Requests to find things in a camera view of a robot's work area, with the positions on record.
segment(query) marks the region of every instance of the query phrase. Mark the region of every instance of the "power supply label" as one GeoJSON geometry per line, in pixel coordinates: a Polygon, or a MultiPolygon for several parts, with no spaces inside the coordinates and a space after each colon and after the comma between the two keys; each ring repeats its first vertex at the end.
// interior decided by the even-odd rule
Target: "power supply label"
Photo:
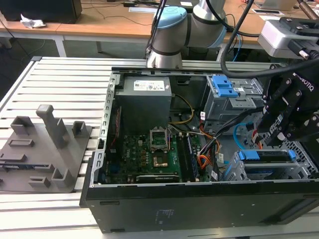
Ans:
{"type": "Polygon", "coordinates": [[[134,81],[135,91],[165,91],[164,81],[134,81]]]}

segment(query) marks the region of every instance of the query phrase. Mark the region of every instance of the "electronic component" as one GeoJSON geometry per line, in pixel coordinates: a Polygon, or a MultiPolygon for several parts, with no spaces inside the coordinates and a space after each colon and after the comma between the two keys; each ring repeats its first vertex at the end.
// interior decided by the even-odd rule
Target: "electronic component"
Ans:
{"type": "Polygon", "coordinates": [[[188,136],[178,136],[176,139],[181,177],[183,182],[195,182],[192,159],[194,154],[189,146],[188,136]]]}
{"type": "Polygon", "coordinates": [[[154,128],[150,130],[151,150],[168,150],[167,130],[154,128]]]}
{"type": "Polygon", "coordinates": [[[122,106],[124,134],[147,134],[168,124],[171,91],[168,77],[125,77],[117,89],[116,101],[122,106]]]}
{"type": "Polygon", "coordinates": [[[167,167],[168,158],[167,153],[155,152],[152,153],[154,167],[167,167]]]}
{"type": "Polygon", "coordinates": [[[178,183],[176,175],[140,175],[136,177],[136,183],[178,183]]]}
{"type": "Polygon", "coordinates": [[[222,181],[303,179],[310,176],[308,165],[299,164],[290,150],[242,150],[235,152],[222,181]]]}

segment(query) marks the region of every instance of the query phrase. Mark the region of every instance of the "gray plastic part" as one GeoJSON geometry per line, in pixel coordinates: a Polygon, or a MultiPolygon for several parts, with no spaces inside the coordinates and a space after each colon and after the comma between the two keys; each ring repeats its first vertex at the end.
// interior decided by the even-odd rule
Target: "gray plastic part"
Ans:
{"type": "Polygon", "coordinates": [[[6,161],[6,162],[24,162],[26,160],[26,155],[17,154],[17,153],[11,153],[11,154],[2,153],[0,154],[0,160],[6,161]]]}
{"type": "Polygon", "coordinates": [[[72,175],[68,169],[62,175],[60,171],[56,168],[52,174],[51,180],[59,188],[66,188],[72,183],[74,183],[72,175]]]}
{"type": "Polygon", "coordinates": [[[30,177],[30,180],[28,181],[28,184],[32,188],[36,188],[36,187],[46,187],[46,188],[48,188],[51,185],[50,181],[46,177],[34,177],[34,176],[30,177]]]}
{"type": "Polygon", "coordinates": [[[53,106],[40,105],[36,110],[36,114],[43,119],[46,130],[48,131],[53,143],[57,148],[65,146],[63,135],[66,131],[62,119],[56,119],[53,116],[53,106]]]}
{"type": "Polygon", "coordinates": [[[31,61],[40,61],[42,59],[42,56],[33,56],[31,61]]]}
{"type": "Polygon", "coordinates": [[[51,105],[36,111],[45,124],[17,117],[14,132],[0,151],[0,191],[69,193],[80,170],[92,127],[64,125],[51,105]]]}
{"type": "Polygon", "coordinates": [[[34,142],[32,139],[13,139],[9,142],[10,147],[32,147],[34,142]]]}
{"type": "Polygon", "coordinates": [[[75,121],[72,126],[72,132],[74,137],[87,137],[89,134],[84,121],[75,121]]]}
{"type": "Polygon", "coordinates": [[[11,124],[11,128],[16,133],[16,135],[28,135],[26,128],[33,126],[34,125],[31,122],[30,118],[24,116],[17,116],[11,124]]]}

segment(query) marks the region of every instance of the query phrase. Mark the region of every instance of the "label sticker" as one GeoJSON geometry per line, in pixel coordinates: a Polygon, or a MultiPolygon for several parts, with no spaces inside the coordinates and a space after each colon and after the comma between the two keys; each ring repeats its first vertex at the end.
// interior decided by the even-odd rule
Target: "label sticker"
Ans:
{"type": "Polygon", "coordinates": [[[191,4],[191,2],[188,2],[188,1],[181,1],[180,4],[181,4],[182,6],[193,6],[193,5],[191,4]]]}
{"type": "Polygon", "coordinates": [[[155,224],[164,224],[171,221],[172,216],[174,215],[174,209],[168,210],[158,210],[155,215],[155,224]]]}
{"type": "Polygon", "coordinates": [[[201,112],[200,112],[200,119],[201,119],[201,120],[205,120],[205,116],[206,116],[206,113],[203,112],[203,111],[201,111],[201,112]]]}
{"type": "Polygon", "coordinates": [[[242,87],[237,87],[237,88],[235,88],[235,87],[234,87],[234,90],[235,90],[235,91],[245,92],[245,91],[244,91],[244,89],[243,89],[242,87]]]}
{"type": "Polygon", "coordinates": [[[134,81],[135,91],[165,91],[164,81],[134,81]]]}
{"type": "Polygon", "coordinates": [[[218,154],[217,162],[224,163],[224,154],[222,153],[218,154]]]}
{"type": "Polygon", "coordinates": [[[217,173],[214,172],[214,170],[211,171],[211,176],[213,177],[213,179],[215,179],[217,181],[218,175],[217,175],[217,173]]]}

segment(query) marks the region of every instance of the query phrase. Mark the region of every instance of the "blue latch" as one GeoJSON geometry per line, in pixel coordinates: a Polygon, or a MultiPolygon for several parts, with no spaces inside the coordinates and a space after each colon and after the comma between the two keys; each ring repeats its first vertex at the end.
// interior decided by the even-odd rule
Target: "blue latch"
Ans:
{"type": "Polygon", "coordinates": [[[259,160],[259,154],[255,150],[242,150],[238,152],[240,160],[259,160]]]}
{"type": "Polygon", "coordinates": [[[226,76],[212,76],[212,83],[218,96],[220,97],[238,97],[238,93],[234,90],[231,82],[226,76]]]}
{"type": "Polygon", "coordinates": [[[293,150],[289,149],[288,154],[289,154],[292,162],[294,162],[297,159],[297,156],[293,150]]]}

